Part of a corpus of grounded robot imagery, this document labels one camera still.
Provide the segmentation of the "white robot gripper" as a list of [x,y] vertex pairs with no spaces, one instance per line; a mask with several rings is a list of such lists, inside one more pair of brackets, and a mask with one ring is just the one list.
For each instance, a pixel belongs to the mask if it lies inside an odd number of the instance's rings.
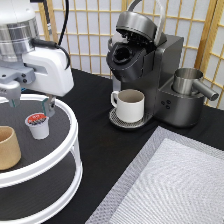
[[23,54],[18,62],[0,60],[0,97],[8,99],[10,107],[15,108],[22,88],[50,94],[42,101],[42,109],[45,116],[52,117],[55,96],[66,95],[74,85],[67,62],[62,50],[39,47]]

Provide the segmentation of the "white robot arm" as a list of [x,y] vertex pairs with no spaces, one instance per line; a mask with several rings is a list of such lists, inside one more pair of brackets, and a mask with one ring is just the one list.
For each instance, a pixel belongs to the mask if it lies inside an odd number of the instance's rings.
[[73,85],[69,54],[39,38],[30,0],[0,0],[0,96],[17,107],[22,88],[45,93],[43,113],[51,117],[56,97]]

